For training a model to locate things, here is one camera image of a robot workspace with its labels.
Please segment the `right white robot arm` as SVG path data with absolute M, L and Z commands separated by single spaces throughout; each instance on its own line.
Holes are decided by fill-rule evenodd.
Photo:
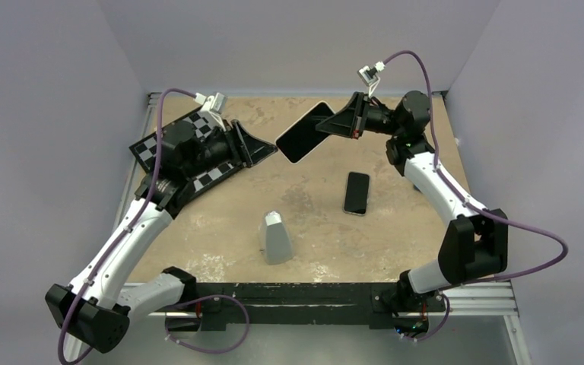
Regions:
M 364 132 L 389 135 L 389 163 L 425 195 L 446 225 L 437 257 L 400 275 L 396 298 L 405 309 L 417 308 L 435 290 L 498 274 L 507 267 L 506 215 L 500 209 L 488 211 L 452 178 L 427 140 L 430 120 L 430 99 L 420 91 L 408 92 L 394 109 L 356 92 L 342 110 L 316 125 L 319 132 L 351 139 Z

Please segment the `white phone case with phone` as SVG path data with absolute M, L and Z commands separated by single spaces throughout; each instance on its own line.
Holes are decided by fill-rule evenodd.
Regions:
M 330 136 L 316 126 L 334 114 L 325 101 L 319 101 L 276 138 L 276 147 L 289 163 L 299 163 Z

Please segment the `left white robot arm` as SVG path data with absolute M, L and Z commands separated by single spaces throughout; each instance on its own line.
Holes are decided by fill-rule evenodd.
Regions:
M 149 167 L 122 221 L 69 284 L 54 284 L 46 292 L 46 305 L 60 330 L 60 354 L 70 338 L 105 354 L 136 320 L 164 307 L 186 311 L 197 304 L 196 278 L 174 266 L 134 289 L 124 290 L 124 285 L 188 203 L 277 151 L 236 120 L 217 124 L 205 119 L 163 125 L 131 149 Z

